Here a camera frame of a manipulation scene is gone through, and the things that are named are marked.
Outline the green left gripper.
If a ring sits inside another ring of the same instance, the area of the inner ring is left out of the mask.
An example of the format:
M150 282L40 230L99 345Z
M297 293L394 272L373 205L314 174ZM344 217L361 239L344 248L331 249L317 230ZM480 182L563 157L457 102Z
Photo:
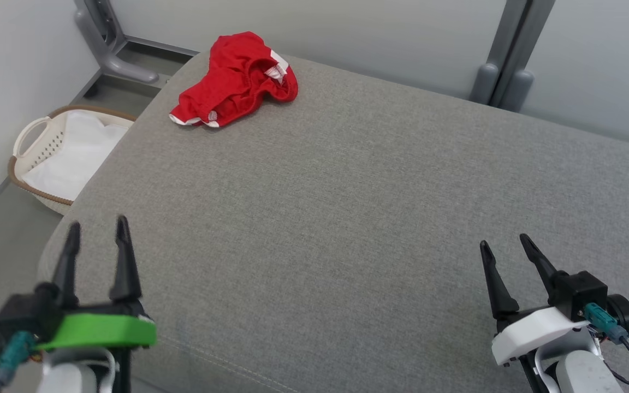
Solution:
M37 351L60 348L148 348L157 343L157 326L139 300L143 293L126 216L118 216L115 243L118 248L115 279L110 300L115 303L83 306L63 316L48 341ZM72 222L52 282L59 289L60 306L79 306L75 294L76 259L80 251L81 226Z

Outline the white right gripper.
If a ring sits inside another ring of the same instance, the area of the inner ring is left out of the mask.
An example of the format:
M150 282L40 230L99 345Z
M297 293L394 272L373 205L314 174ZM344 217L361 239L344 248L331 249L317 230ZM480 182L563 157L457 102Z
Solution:
M559 271L528 234L520 234L520 241L527 258L537 269L548 297L554 298L555 279ZM496 268L496 258L485 240L480 242L480 254L492 317L499 321L517 314L520 309L519 304L510 296ZM516 323L509 324L492 339L492 355L496 363L502 365L534 350L546 356L562 355L564 352L569 353L574 350L589 352L591 351L591 334L587 325L587 321L574 323L554 307L534 311Z

